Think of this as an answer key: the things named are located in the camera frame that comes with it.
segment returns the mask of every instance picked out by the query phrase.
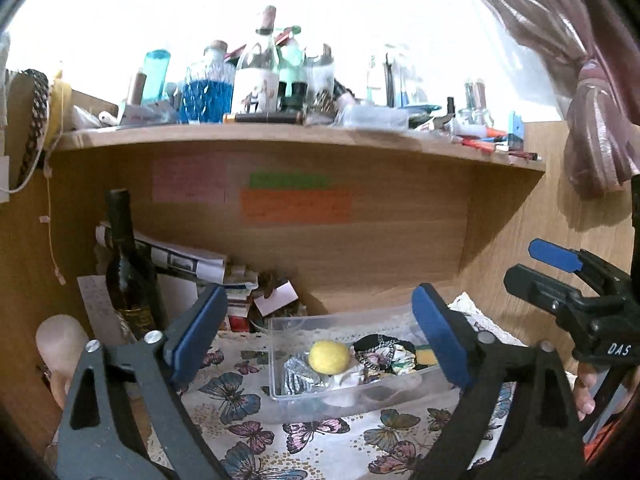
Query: clear plastic tray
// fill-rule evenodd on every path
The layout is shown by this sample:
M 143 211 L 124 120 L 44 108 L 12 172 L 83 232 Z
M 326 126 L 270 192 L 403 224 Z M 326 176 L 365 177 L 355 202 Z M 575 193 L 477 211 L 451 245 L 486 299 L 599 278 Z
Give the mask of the clear plastic tray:
M 346 312 L 328 316 L 277 317 L 270 319 L 269 379 L 271 398 L 282 422 L 309 422 L 356 415 L 389 406 L 437 396 L 451 389 L 440 366 L 403 376 L 391 376 L 351 388 L 301 394 L 277 395 L 282 384 L 283 363 L 293 354 L 308 351 L 320 339 L 351 345 L 363 336 L 381 333 L 427 344 L 410 305 L 368 312 Z

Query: wine bottle label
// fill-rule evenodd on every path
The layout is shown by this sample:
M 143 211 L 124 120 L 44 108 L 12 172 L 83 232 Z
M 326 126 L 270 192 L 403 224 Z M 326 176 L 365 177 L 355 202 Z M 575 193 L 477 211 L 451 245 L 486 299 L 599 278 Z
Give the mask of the wine bottle label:
M 243 68 L 236 72 L 231 113 L 276 111 L 278 83 L 276 72 L 265 68 Z
M 151 309 L 148 306 L 132 310 L 121 310 L 120 314 L 138 341 L 140 341 L 147 332 L 156 329 L 154 318 L 151 316 Z

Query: wooden shelf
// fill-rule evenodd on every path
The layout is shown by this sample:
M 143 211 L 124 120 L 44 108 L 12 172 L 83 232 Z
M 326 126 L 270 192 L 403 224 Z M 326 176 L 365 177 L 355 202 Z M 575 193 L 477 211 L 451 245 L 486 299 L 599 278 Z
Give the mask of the wooden shelf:
M 82 130 L 63 134 L 57 149 L 70 151 L 126 144 L 194 140 L 250 140 L 361 146 L 513 166 L 542 173 L 545 171 L 544 162 L 525 160 L 503 153 L 487 154 L 475 148 L 453 144 L 445 140 L 419 139 L 386 132 L 344 130 L 328 126 L 293 126 L 291 124 L 171 124 L 143 128 Z

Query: blue liquid bottle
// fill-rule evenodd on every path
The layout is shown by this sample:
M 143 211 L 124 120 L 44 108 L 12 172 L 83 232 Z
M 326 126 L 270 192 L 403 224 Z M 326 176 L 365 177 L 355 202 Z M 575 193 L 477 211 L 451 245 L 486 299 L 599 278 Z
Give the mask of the blue liquid bottle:
M 142 72 L 146 75 L 145 89 L 142 91 L 142 104 L 146 105 L 162 99 L 164 78 L 169 67 L 171 54 L 164 48 L 147 52 Z
M 221 123 L 231 111 L 236 69 L 225 62 L 226 43 L 213 41 L 204 58 L 193 63 L 184 77 L 180 122 Z

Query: metal bolt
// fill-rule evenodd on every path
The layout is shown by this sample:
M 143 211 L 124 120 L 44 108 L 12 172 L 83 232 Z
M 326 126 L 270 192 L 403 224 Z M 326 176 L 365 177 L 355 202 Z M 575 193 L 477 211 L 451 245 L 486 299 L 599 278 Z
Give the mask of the metal bolt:
M 162 339 L 162 332 L 159 330 L 152 330 L 151 332 L 147 332 L 145 334 L 145 343 L 149 343 L 150 345 L 153 343 L 157 343 Z
M 551 341 L 540 341 L 539 346 L 544 352 L 551 353 L 555 350 L 554 346 L 551 344 Z
M 491 343 L 495 343 L 495 335 L 493 335 L 488 330 L 482 330 L 481 332 L 478 332 L 477 338 L 479 342 L 487 345 L 490 345 Z
M 86 345 L 84 345 L 84 349 L 89 352 L 95 352 L 98 348 L 100 348 L 100 341 L 97 339 L 91 339 Z

